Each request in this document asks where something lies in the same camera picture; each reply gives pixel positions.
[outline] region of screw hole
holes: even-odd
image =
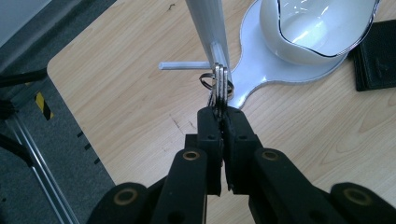
[[[373,202],[371,197],[367,193],[359,189],[344,189],[344,195],[351,202],[362,206],[368,206]]]
[[[180,211],[171,212],[168,215],[168,222],[172,224],[183,223],[184,214]]]
[[[137,198],[137,191],[135,189],[122,189],[114,195],[114,203],[120,206],[132,203]]]
[[[277,161],[279,160],[279,156],[273,151],[264,151],[262,153],[262,157],[268,161]]]
[[[187,161],[195,161],[199,158],[199,153],[196,151],[187,151],[183,153],[183,158]]]

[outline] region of bowl rim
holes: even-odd
[[[280,28],[280,1],[281,0],[276,0],[276,1],[277,1],[277,14],[278,14],[278,17],[277,17],[277,28],[278,28],[278,31],[279,31],[280,35],[282,36],[282,38],[284,40],[286,40],[287,42],[289,42],[293,46],[307,49],[309,51],[312,51],[312,52],[314,52],[314,53],[316,53],[316,54],[318,54],[318,55],[320,55],[322,57],[326,57],[326,58],[338,57],[338,56],[343,55],[343,54],[345,54],[347,52],[350,52],[352,49],[354,49],[356,46],[359,45],[359,43],[368,35],[368,33],[369,33],[370,29],[371,29],[371,26],[373,25],[373,22],[374,22],[375,13],[378,10],[379,3],[381,2],[381,0],[375,0],[373,11],[371,13],[371,17],[370,17],[370,20],[368,21],[368,25],[366,26],[366,29],[363,31],[361,36],[355,42],[352,43],[352,45],[350,45],[348,48],[343,49],[342,51],[340,51],[340,52],[338,52],[338,53],[336,53],[334,55],[326,55],[326,54],[320,53],[320,52],[318,52],[318,51],[316,51],[314,49],[310,49],[310,48],[307,48],[307,47],[304,47],[304,46],[301,46],[301,45],[298,45],[298,44],[294,44],[291,41],[289,41],[285,36],[283,36],[282,29]]]

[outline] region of chair leg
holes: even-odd
[[[0,147],[24,160],[27,166],[33,166],[33,161],[30,158],[29,152],[27,151],[26,147],[3,134],[0,134]]]
[[[0,119],[8,119],[15,112],[17,112],[17,109],[10,101],[0,100]]]
[[[2,76],[0,77],[0,88],[15,86],[27,82],[38,81],[46,77],[47,68],[43,68],[34,72],[28,72],[23,74],[11,75],[11,76]]]

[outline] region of wood grain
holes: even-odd
[[[252,2],[223,1],[232,67]],[[383,0],[375,20],[392,19],[396,3]],[[184,1],[119,0],[48,69],[115,183],[149,186],[167,174],[184,135],[196,133],[208,95],[201,72],[157,64],[195,60],[205,53]],[[262,143],[285,152],[314,185],[362,184],[396,206],[396,90],[356,92],[351,61],[315,83],[265,86],[243,111]],[[222,181],[221,198],[208,199],[208,223],[252,223],[248,198]]]

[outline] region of yellow and black tape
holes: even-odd
[[[43,113],[46,120],[53,118],[53,113],[50,111],[50,108],[47,105],[46,101],[44,100],[43,94],[41,94],[41,92],[38,92],[37,95],[35,96],[35,103],[40,108],[41,113]]]

